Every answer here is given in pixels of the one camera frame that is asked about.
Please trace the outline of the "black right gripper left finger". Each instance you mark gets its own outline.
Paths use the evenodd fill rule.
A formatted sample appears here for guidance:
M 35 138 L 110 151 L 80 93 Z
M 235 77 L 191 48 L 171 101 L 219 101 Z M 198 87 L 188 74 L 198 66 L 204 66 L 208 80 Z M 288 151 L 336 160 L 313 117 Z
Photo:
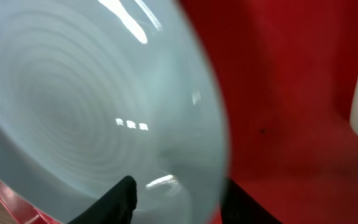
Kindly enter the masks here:
M 130 224 L 137 206 L 137 183 L 127 175 L 68 224 Z

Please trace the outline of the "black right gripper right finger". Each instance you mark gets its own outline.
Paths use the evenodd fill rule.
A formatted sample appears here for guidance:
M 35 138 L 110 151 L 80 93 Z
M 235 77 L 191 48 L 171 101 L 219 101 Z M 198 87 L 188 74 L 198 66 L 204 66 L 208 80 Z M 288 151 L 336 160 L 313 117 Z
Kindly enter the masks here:
M 220 214 L 222 224 L 282 224 L 232 179 L 226 180 Z

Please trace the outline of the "light blue plate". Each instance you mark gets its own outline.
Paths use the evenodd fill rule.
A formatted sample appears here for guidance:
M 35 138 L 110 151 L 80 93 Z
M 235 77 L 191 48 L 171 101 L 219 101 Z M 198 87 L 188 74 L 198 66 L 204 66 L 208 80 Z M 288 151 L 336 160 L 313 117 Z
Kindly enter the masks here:
M 177 1 L 0 1 L 0 180 L 31 205 L 68 223 L 129 175 L 134 223 L 208 223 L 227 154 Z

